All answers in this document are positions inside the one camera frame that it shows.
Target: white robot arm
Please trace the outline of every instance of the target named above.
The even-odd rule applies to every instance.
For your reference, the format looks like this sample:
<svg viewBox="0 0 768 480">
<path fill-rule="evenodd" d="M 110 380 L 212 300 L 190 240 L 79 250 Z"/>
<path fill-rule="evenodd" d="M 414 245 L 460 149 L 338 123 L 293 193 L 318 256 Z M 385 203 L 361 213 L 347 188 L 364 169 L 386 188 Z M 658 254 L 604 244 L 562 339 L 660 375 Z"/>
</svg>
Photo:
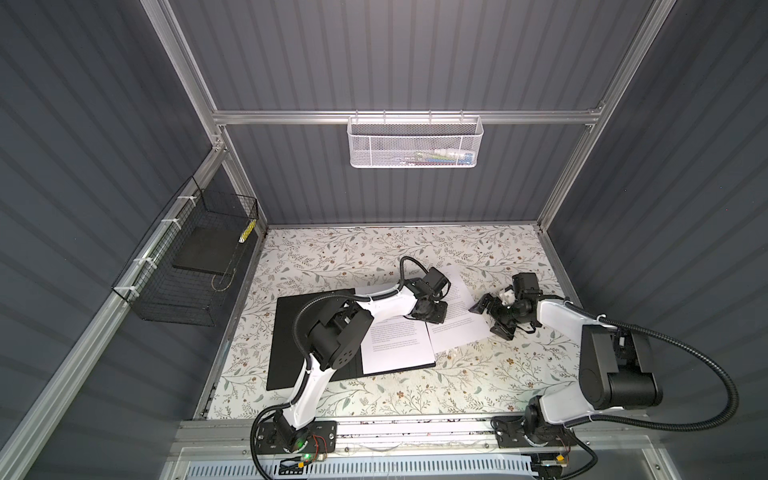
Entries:
<svg viewBox="0 0 768 480">
<path fill-rule="evenodd" d="M 307 426 L 315 419 L 318 401 L 328 381 L 336 370 L 354 357 L 373 322 L 395 316 L 409 316 L 430 323 L 445 321 L 448 304 L 442 298 L 447 294 L 447 290 L 443 293 L 445 288 L 450 289 L 448 279 L 434 267 L 427 270 L 410 257 L 403 259 L 419 265 L 425 276 L 410 280 L 401 277 L 395 289 L 370 296 L 328 293 L 310 300 L 325 303 L 306 331 L 306 342 L 302 341 L 303 334 L 294 330 L 297 346 L 306 350 L 303 351 L 303 372 L 296 380 L 288 406 L 275 415 L 276 429 L 289 450 L 297 450 L 306 441 Z M 297 317 L 294 329 L 298 324 Z"/>
<path fill-rule="evenodd" d="M 605 325 L 569 309 L 564 300 L 542 300 L 537 306 L 537 317 L 542 325 L 562 333 L 579 347 L 581 347 L 581 333 L 586 325 L 598 326 L 610 331 L 616 330 L 613 326 Z M 587 401 L 581 391 L 580 383 L 572 383 L 562 390 L 548 393 L 539 399 L 541 413 L 547 423 L 558 425 L 584 415 L 604 411 L 596 410 Z M 621 409 L 621 407 L 611 407 L 611 409 Z"/>
<path fill-rule="evenodd" d="M 391 296 L 382 300 L 370 300 L 368 302 L 356 303 L 363 309 L 370 312 L 372 316 L 371 323 L 366 327 L 367 332 L 370 325 L 376 322 L 376 320 L 390 319 L 394 316 L 409 315 L 413 311 L 413 308 L 416 306 L 417 299 L 411 290 L 402 289 L 395 296 Z M 288 409 L 283 410 L 283 417 L 294 429 L 301 430 L 315 419 L 317 403 L 320 401 L 320 396 L 325 391 L 331 376 L 333 376 L 337 369 L 341 368 L 348 361 L 350 361 L 356 352 L 357 350 L 355 349 L 354 353 L 346 353 L 346 358 L 343 363 L 336 365 L 335 368 L 329 366 L 326 369 L 323 369 L 320 365 L 320 361 L 317 359 L 318 353 L 310 352 L 312 365 L 309 369 L 307 369 L 306 360 L 304 360 L 302 367 L 302 370 L 309 376 L 303 392 L 297 399 L 296 403 L 292 404 Z M 296 379 L 296 385 L 293 386 L 293 391 L 290 395 L 292 400 L 296 399 L 296 395 L 300 393 L 303 381 L 304 375 L 299 375 L 299 378 Z"/>
</svg>

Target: yellow object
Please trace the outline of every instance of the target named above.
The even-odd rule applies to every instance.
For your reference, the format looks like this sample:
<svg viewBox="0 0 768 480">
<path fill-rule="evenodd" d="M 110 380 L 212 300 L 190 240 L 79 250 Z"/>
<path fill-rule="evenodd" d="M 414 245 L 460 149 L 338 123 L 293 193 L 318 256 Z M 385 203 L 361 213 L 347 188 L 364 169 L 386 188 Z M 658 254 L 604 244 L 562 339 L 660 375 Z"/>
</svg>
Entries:
<svg viewBox="0 0 768 480">
<path fill-rule="evenodd" d="M 253 231 L 253 228 L 256 226 L 256 221 L 251 220 L 247 227 L 245 227 L 245 230 L 243 230 L 243 234 L 240 235 L 240 243 L 245 242 L 245 239 L 248 238 L 250 233 Z"/>
</svg>

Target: black mounting plate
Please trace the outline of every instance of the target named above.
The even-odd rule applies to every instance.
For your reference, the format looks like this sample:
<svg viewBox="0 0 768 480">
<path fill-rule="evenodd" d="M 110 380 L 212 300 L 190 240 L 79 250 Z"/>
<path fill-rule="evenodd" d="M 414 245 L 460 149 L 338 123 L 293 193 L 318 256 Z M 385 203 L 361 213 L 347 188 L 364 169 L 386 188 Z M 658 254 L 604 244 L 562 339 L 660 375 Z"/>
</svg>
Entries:
<svg viewBox="0 0 768 480">
<path fill-rule="evenodd" d="M 336 450 L 336 428 L 337 422 L 312 422 L 310 423 L 310 432 L 318 437 L 322 437 L 326 441 L 326 446 L 320 444 L 320 453 L 331 453 Z M 259 430 L 256 433 L 256 453 L 258 455 L 276 455 L 280 453 L 314 453 L 315 442 L 311 441 L 311 438 L 307 440 L 304 447 L 298 452 L 288 452 L 286 444 L 277 435 L 275 429 L 275 422 L 265 422 L 259 426 Z"/>
<path fill-rule="evenodd" d="M 494 436 L 500 449 L 529 449 L 531 447 L 562 447 L 565 445 L 576 445 L 576 442 L 571 438 L 568 431 L 564 431 L 562 427 L 553 425 L 551 427 L 552 440 L 546 443 L 534 444 L 525 438 L 525 432 L 523 431 L 523 415 L 500 415 L 491 419 L 492 425 L 497 425 L 498 428 L 494 429 Z"/>
</svg>

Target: aluminum frame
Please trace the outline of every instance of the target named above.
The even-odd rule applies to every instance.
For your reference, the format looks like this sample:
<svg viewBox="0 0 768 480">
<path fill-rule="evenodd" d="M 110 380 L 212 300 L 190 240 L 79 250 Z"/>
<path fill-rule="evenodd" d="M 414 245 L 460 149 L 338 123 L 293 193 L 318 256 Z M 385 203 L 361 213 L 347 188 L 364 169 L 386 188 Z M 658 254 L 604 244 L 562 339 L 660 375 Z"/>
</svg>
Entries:
<svg viewBox="0 0 768 480">
<path fill-rule="evenodd" d="M 571 278 L 568 276 L 568 272 L 565 271 L 565 267 L 563 266 L 563 263 L 560 261 L 560 256 L 558 255 L 558 251 L 554 248 L 554 245 L 552 244 L 552 240 L 549 238 L 549 235 L 547 234 L 546 230 L 542 230 L 541 228 L 538 228 L 536 230 L 536 234 L 538 236 L 538 241 L 541 243 L 541 248 L 544 250 L 544 254 L 549 259 L 549 263 L 552 265 L 552 271 L 554 272 L 555 278 L 558 279 L 558 283 L 560 283 L 560 288 L 563 289 L 563 294 L 571 299 L 571 302 L 575 303 L 576 306 L 581 306 L 581 300 L 578 298 L 578 295 L 576 294 L 576 289 L 574 288 L 574 284 L 571 283 Z"/>
<path fill-rule="evenodd" d="M 256 276 L 256 269 L 259 266 L 259 259 L 261 258 L 261 252 L 264 248 L 266 241 L 266 235 L 260 235 L 256 244 L 256 248 L 253 249 L 253 254 L 250 257 L 248 268 L 243 278 L 243 284 L 240 286 L 240 292 L 237 293 L 237 300 L 235 300 L 235 306 L 232 309 L 232 314 L 227 322 L 227 328 L 224 330 L 224 335 L 219 343 L 219 349 L 216 351 L 214 362 L 208 372 L 208 377 L 203 386 L 203 390 L 200 393 L 200 399 L 197 401 L 197 407 L 195 407 L 193 420 L 205 420 L 206 407 L 210 398 L 210 394 L 214 389 L 214 385 L 221 376 L 221 372 L 224 368 L 224 363 L 227 361 L 227 354 L 230 351 L 232 345 L 232 339 L 237 331 L 237 324 L 240 322 L 240 315 L 243 313 L 245 302 L 248 300 L 248 293 L 250 292 L 250 286 L 253 284 L 253 277 Z"/>
<path fill-rule="evenodd" d="M 525 125 L 525 124 L 577 124 L 594 125 L 600 120 L 600 109 L 563 110 L 563 111 L 290 111 L 258 110 L 237 111 L 217 110 L 213 117 L 219 125 L 248 124 L 346 124 L 350 118 L 378 121 L 407 122 L 421 119 L 440 122 L 455 121 L 457 117 L 480 117 L 487 125 Z"/>
<path fill-rule="evenodd" d="M 195 172 L 194 179 L 187 182 L 179 197 L 165 213 L 165 220 L 174 219 L 178 215 L 187 202 L 187 198 L 183 197 L 194 194 L 197 185 L 205 187 L 210 183 L 221 165 L 224 153 L 220 144 L 211 149 Z M 137 256 L 147 256 L 160 242 L 165 230 L 171 228 L 170 225 L 171 222 L 160 222 Z M 131 285 L 140 270 L 141 265 L 138 262 L 132 263 L 118 286 Z M 114 291 L 110 292 L 107 300 L 0 451 L 2 480 L 22 480 L 25 477 L 130 309 L 119 295 Z"/>
<path fill-rule="evenodd" d="M 622 412 L 643 418 L 643 411 Z M 334 418 L 339 422 L 336 437 L 338 457 L 378 457 L 411 455 L 454 455 L 460 453 L 508 452 L 531 454 L 555 452 L 556 447 L 525 446 L 500 449 L 490 426 L 498 413 L 397 415 Z M 181 422 L 174 444 L 161 473 L 161 480 L 182 480 L 191 462 L 227 461 L 250 458 L 248 436 L 252 419 Z M 641 449 L 651 468 L 660 465 L 655 480 L 678 480 L 666 475 L 674 472 L 669 455 L 658 448 L 658 432 L 626 425 L 602 423 L 576 428 L 579 438 L 595 450 Z"/>
<path fill-rule="evenodd" d="M 416 223 L 282 223 L 270 225 L 271 230 L 285 230 L 289 228 L 387 228 L 387 227 L 483 227 L 489 225 L 538 225 L 536 220 L 520 220 L 513 222 L 416 222 Z"/>
<path fill-rule="evenodd" d="M 219 127 L 214 121 L 213 112 L 216 110 L 216 102 L 208 90 L 200 67 L 197 66 L 170 2 L 168 0 L 141 0 L 141 6 L 144 7 L 152 27 L 174 66 L 176 75 L 184 86 L 184 90 L 187 92 L 211 144 L 223 142 L 225 148 L 230 152 L 223 166 L 234 186 L 235 193 L 259 200 L 256 191 L 248 180 L 243 162 L 237 155 L 232 139 L 226 129 Z M 263 220 L 259 224 L 260 230 L 264 232 L 268 221 L 261 209 L 261 202 L 259 202 L 259 218 Z"/>
<path fill-rule="evenodd" d="M 603 97 L 601 115 L 597 123 L 594 126 L 588 127 L 588 129 L 581 135 L 579 142 L 576 144 L 576 148 L 571 154 L 571 158 L 565 165 L 565 169 L 558 178 L 558 182 L 554 185 L 554 189 L 550 197 L 547 199 L 547 203 L 541 210 L 538 222 L 541 225 L 542 230 L 547 231 L 549 226 L 552 225 L 554 216 L 557 215 L 560 206 L 565 201 L 565 197 L 573 187 L 576 177 L 581 168 L 587 162 L 589 155 L 594 150 L 594 146 L 600 140 L 600 136 L 603 134 L 606 125 L 616 111 L 616 107 L 619 105 L 619 101 L 624 96 L 624 92 L 627 91 L 632 78 L 634 78 L 637 69 L 640 67 L 643 58 L 650 49 L 651 44 L 656 39 L 661 26 L 667 20 L 674 4 L 677 0 L 654 0 L 654 3 L 650 6 L 648 13 L 645 15 L 640 29 L 634 36 L 632 43 L 621 61 L 613 80 L 608 85 L 608 89 Z"/>
</svg>

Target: black cable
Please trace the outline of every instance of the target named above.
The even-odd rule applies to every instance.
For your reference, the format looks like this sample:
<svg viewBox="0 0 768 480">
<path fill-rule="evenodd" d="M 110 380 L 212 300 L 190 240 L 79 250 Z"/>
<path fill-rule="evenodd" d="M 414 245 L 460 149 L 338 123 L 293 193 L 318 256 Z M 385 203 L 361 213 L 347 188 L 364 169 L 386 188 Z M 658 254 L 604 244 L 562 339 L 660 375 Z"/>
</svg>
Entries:
<svg viewBox="0 0 768 480">
<path fill-rule="evenodd" d="M 397 283 L 397 290 L 400 291 L 402 287 L 406 284 L 406 260 L 409 260 L 413 263 L 415 263 L 420 269 L 424 271 L 424 273 L 429 273 L 429 270 L 426 269 L 425 266 L 422 265 L 421 262 L 419 262 L 417 259 L 413 257 L 400 257 L 400 281 Z"/>
<path fill-rule="evenodd" d="M 324 293 L 322 295 L 318 295 L 315 298 L 311 299 L 309 302 L 304 304 L 304 306 L 299 310 L 299 312 L 296 314 L 296 316 L 293 318 L 293 325 L 291 326 L 291 336 L 293 337 L 293 342 L 296 344 L 296 347 L 301 352 L 302 356 L 304 357 L 304 361 L 306 362 L 307 369 L 310 369 L 312 367 L 312 356 L 310 355 L 309 350 L 304 346 L 304 344 L 301 341 L 301 337 L 299 335 L 299 324 L 301 324 L 301 317 L 306 313 L 306 311 L 312 306 L 317 304 L 318 302 L 322 302 L 324 300 L 329 300 L 332 298 L 342 298 L 346 300 L 354 300 L 356 302 L 371 302 L 376 300 L 383 300 L 385 298 L 390 298 L 391 296 L 395 296 L 398 293 L 400 293 L 400 290 L 402 287 L 406 284 L 406 272 L 405 272 L 405 261 L 410 260 L 416 265 L 419 266 L 422 270 L 424 270 L 425 273 L 428 273 L 428 270 L 415 258 L 413 257 L 403 257 L 400 259 L 400 281 L 397 287 L 397 290 L 393 290 L 391 292 L 382 293 L 380 295 L 374 295 L 374 296 L 357 296 L 352 295 L 351 293 Z M 259 459 L 256 455 L 256 435 L 259 430 L 259 426 L 262 422 L 265 422 L 267 419 L 271 418 L 274 414 L 264 417 L 264 415 L 268 412 L 273 412 L 276 410 L 281 409 L 287 409 L 291 405 L 298 402 L 298 400 L 301 398 L 301 394 L 304 392 L 304 389 L 306 388 L 306 384 L 309 381 L 310 375 L 305 370 L 304 375 L 302 377 L 301 385 L 299 385 L 299 389 L 296 392 L 296 395 L 293 396 L 293 398 L 288 403 L 281 403 L 280 405 L 273 405 L 266 407 L 264 410 L 259 412 L 259 415 L 256 416 L 256 419 L 253 420 L 253 425 L 250 429 L 250 456 L 253 459 L 253 463 L 256 466 L 256 470 L 259 471 L 259 474 L 266 478 L 267 480 L 271 479 L 270 477 L 263 469 L 261 464 L 259 463 Z"/>
<path fill-rule="evenodd" d="M 561 476 L 559 480 L 568 480 L 569 478 L 578 477 L 582 473 L 586 472 L 587 470 L 589 470 L 590 468 L 598 464 L 598 454 L 596 454 L 594 450 L 590 449 L 589 446 L 586 443 L 582 442 L 576 435 L 573 435 L 573 437 L 574 437 L 574 440 L 576 440 L 576 443 L 578 443 L 578 446 L 582 447 L 586 453 L 591 455 L 592 458 L 586 465 L 584 465 L 578 470 L 574 470 L 571 473 L 567 473 Z"/>
<path fill-rule="evenodd" d="M 664 335 L 663 333 L 659 333 L 654 330 L 644 328 L 642 326 L 633 325 L 630 323 L 618 322 L 616 320 L 611 320 L 611 319 L 605 318 L 604 316 L 600 316 L 600 318 L 598 319 L 596 316 L 592 315 L 586 310 L 583 310 L 575 306 L 573 303 L 566 302 L 565 305 L 571 310 L 574 310 L 575 312 L 580 313 L 581 315 L 584 315 L 588 318 L 596 319 L 602 323 L 616 326 L 621 329 L 642 333 L 643 335 L 653 337 L 655 339 L 659 339 L 662 342 L 669 343 L 671 345 L 676 346 L 677 348 L 685 350 L 686 352 L 690 353 L 691 355 L 695 356 L 696 358 L 704 362 L 708 367 L 710 367 L 710 369 L 712 369 L 713 372 L 715 372 L 715 375 L 717 375 L 717 377 L 720 378 L 720 381 L 723 382 L 723 385 L 725 386 L 725 390 L 728 395 L 728 400 L 723 410 L 717 415 L 715 415 L 714 417 L 712 417 L 711 419 L 704 420 L 702 422 L 659 423 L 659 422 L 647 422 L 645 420 L 637 420 L 637 419 L 626 419 L 624 417 L 619 417 L 615 415 L 590 415 L 590 416 L 580 417 L 578 419 L 571 420 L 570 422 L 566 422 L 565 423 L 566 428 L 572 428 L 572 427 L 575 427 L 576 425 L 582 425 L 589 422 L 602 421 L 602 422 L 624 423 L 625 425 L 633 425 L 636 427 L 642 427 L 642 428 L 653 429 L 653 430 L 665 430 L 668 432 L 698 432 L 700 430 L 713 429 L 714 427 L 722 425 L 736 414 L 736 410 L 739 408 L 739 392 L 736 388 L 736 383 L 734 383 L 733 380 L 730 378 L 730 376 L 728 376 L 726 371 L 723 370 L 719 365 L 717 365 L 715 361 L 712 360 L 709 356 L 706 356 L 699 350 L 693 348 L 692 346 L 686 343 L 683 343 L 680 340 L 674 339 L 671 336 Z"/>
<path fill-rule="evenodd" d="M 266 407 L 264 410 L 259 412 L 259 415 L 256 415 L 256 419 L 253 420 L 253 425 L 250 427 L 250 457 L 253 460 L 253 464 L 256 466 L 256 470 L 258 470 L 259 474 L 267 480 L 270 480 L 272 477 L 266 473 L 264 467 L 262 467 L 259 463 L 259 457 L 256 455 L 256 435 L 259 431 L 259 425 L 261 425 L 261 422 L 265 420 L 264 415 L 266 413 L 287 409 L 288 407 L 290 407 L 289 403 L 281 403 L 280 405 L 272 405 Z"/>
<path fill-rule="evenodd" d="M 442 300 L 446 298 L 450 292 L 451 292 L 451 280 L 448 280 L 448 289 L 445 291 L 445 293 L 441 292 L 437 300 Z"/>
</svg>

